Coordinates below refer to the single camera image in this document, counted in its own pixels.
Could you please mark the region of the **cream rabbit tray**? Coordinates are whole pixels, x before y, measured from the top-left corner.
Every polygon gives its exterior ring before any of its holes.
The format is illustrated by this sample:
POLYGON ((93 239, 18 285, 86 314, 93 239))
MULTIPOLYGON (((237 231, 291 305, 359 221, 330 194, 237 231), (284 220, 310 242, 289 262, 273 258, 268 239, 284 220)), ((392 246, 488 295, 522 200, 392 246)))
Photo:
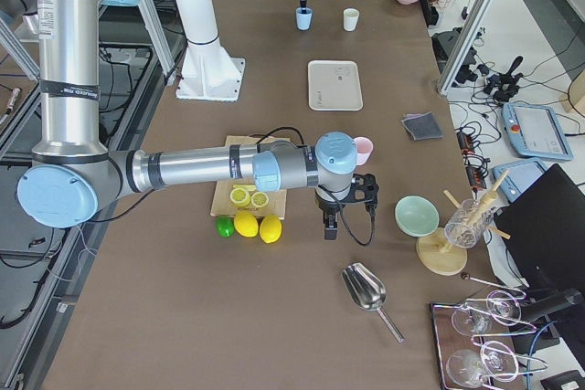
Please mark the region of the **cream rabbit tray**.
POLYGON ((312 60, 308 69, 308 104, 313 111, 361 111, 362 92, 357 63, 312 60))

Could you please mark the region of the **pink cup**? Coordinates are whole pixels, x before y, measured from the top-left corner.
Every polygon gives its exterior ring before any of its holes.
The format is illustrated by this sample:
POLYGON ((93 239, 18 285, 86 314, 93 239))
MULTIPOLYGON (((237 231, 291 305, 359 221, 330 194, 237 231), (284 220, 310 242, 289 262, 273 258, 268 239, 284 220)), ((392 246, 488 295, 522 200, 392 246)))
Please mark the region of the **pink cup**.
POLYGON ((354 138, 354 143, 356 145, 356 165, 366 164, 374 150, 374 143, 364 136, 354 138))

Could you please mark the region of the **metal ice scoop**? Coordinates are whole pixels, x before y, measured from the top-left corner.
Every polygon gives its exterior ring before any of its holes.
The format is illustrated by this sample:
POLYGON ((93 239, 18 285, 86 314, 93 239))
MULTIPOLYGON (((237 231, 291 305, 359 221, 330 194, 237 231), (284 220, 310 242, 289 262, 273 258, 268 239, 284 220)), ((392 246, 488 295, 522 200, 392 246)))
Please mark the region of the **metal ice scoop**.
POLYGON ((386 299, 386 288, 383 282, 360 262, 346 266, 342 270, 342 278, 353 302, 362 310, 375 311, 397 342, 404 343, 405 337, 383 310, 382 305, 386 299))

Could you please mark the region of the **lemon slice near knife tip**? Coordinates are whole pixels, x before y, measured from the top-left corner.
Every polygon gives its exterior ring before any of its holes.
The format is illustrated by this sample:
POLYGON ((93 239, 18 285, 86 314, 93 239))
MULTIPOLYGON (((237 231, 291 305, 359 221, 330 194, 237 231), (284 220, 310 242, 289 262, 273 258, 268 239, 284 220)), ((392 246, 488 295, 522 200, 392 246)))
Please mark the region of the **lemon slice near knife tip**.
POLYGON ((229 193, 229 200, 236 207, 248 206, 250 204, 250 192, 233 188, 229 193))

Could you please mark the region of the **wine glass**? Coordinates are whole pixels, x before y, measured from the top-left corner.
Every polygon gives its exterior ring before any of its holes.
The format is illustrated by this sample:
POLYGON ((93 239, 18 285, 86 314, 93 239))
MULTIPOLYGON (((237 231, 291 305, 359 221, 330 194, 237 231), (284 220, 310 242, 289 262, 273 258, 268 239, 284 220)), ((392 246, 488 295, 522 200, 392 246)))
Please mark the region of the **wine glass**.
POLYGON ((519 364, 513 351, 498 341, 484 343, 478 352, 462 349, 447 361, 447 375, 465 389, 501 389, 497 384, 514 381, 519 364))
POLYGON ((503 290, 493 290, 484 299, 468 299, 452 313, 452 326, 461 335, 486 335, 494 323, 511 327, 520 321, 520 304, 503 290))

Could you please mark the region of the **wine glass lower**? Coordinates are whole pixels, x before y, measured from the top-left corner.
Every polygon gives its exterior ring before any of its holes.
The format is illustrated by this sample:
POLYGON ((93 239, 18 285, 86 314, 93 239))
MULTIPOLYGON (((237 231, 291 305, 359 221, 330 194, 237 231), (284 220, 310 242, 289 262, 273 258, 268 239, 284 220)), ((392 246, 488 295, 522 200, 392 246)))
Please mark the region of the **wine glass lower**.
POLYGON ((498 341, 484 343, 478 352, 462 349, 447 361, 447 375, 465 389, 501 389, 497 384, 514 381, 519 364, 513 351, 498 341))

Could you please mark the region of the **wine glass upper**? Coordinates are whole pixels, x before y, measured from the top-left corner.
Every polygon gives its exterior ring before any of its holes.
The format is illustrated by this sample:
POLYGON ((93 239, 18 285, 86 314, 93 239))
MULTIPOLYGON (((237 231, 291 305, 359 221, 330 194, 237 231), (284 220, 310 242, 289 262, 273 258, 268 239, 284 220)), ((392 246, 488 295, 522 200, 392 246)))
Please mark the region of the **wine glass upper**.
POLYGON ((452 313, 452 326, 461 335, 486 335, 494 323, 511 327, 520 321, 520 304, 503 290, 493 290, 484 299, 468 299, 452 313))

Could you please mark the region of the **whole lemon middle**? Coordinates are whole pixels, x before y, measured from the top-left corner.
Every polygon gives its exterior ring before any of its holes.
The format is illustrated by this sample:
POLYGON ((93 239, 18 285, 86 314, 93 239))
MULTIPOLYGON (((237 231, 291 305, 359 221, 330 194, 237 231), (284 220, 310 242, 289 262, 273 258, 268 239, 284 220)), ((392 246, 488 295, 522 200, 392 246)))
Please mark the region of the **whole lemon middle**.
POLYGON ((250 211, 238 211, 233 223, 235 230, 243 237, 256 237, 259 233, 258 220, 250 211))

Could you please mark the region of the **grey folded cloth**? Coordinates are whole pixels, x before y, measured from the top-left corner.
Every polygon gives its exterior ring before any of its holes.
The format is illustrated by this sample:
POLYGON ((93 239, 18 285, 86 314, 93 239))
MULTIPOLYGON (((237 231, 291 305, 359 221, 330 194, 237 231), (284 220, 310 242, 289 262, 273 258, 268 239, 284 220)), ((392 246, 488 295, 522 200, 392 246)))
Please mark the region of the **grey folded cloth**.
POLYGON ((431 111, 413 119, 403 119, 401 124, 413 141, 442 139, 443 132, 431 111))

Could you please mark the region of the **cream white cup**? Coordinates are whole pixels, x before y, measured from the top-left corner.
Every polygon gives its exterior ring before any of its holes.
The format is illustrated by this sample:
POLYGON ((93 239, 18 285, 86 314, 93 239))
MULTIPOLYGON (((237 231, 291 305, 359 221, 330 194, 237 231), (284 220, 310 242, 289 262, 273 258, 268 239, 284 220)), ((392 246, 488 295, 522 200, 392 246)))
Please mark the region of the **cream white cup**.
POLYGON ((355 8, 346 8, 343 11, 343 29, 346 32, 353 32, 360 17, 360 12, 355 8))

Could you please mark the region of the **yellow plastic knife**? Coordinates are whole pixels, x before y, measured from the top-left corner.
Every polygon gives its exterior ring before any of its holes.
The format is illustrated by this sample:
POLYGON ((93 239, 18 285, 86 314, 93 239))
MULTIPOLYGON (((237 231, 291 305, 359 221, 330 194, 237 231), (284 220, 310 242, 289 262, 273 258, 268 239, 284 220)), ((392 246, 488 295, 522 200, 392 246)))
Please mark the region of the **yellow plastic knife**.
POLYGON ((244 190, 249 191, 249 192, 253 192, 253 191, 257 190, 257 188, 254 184, 234 184, 232 187, 235 189, 244 189, 244 190))

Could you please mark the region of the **whole lemon outer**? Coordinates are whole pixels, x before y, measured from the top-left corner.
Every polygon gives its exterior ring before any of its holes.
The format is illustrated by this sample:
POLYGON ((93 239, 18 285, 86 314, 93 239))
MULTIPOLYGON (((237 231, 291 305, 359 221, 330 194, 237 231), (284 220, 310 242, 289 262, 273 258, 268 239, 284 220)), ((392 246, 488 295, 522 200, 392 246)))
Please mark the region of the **whole lemon outer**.
POLYGON ((282 236, 282 222, 276 215, 264 217, 259 229, 261 240, 266 244, 275 243, 282 236))

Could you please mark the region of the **whole lemon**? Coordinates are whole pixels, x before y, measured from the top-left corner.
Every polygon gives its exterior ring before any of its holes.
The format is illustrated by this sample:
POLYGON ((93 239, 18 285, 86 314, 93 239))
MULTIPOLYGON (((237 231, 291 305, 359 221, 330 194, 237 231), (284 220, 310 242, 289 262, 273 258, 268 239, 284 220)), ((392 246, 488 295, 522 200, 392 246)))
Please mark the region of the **whole lemon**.
POLYGON ((261 240, 266 244, 275 243, 282 236, 282 222, 276 215, 264 217, 259 229, 261 240))
POLYGON ((243 237, 256 237, 259 233, 258 220, 250 211, 238 211, 233 223, 235 230, 243 237))

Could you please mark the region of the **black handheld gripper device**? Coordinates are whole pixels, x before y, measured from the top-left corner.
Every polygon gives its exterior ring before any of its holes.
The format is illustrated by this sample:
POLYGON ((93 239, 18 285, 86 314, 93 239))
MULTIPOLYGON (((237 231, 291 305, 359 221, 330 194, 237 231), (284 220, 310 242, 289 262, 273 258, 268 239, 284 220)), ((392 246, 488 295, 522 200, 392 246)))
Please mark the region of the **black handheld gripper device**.
POLYGON ((523 59, 522 56, 517 56, 506 73, 494 74, 487 79, 484 93, 490 95, 498 105, 509 102, 518 93, 518 81, 524 75, 522 73, 514 74, 514 71, 520 66, 523 59))

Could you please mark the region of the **light blue cup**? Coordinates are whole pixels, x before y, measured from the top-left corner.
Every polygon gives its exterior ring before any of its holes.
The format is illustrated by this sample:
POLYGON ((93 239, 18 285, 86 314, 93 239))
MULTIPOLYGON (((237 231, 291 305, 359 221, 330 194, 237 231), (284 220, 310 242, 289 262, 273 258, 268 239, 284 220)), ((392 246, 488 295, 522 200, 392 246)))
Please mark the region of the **light blue cup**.
POLYGON ((309 7, 299 7, 295 10, 295 21, 298 30, 306 31, 310 28, 313 18, 313 10, 309 7))

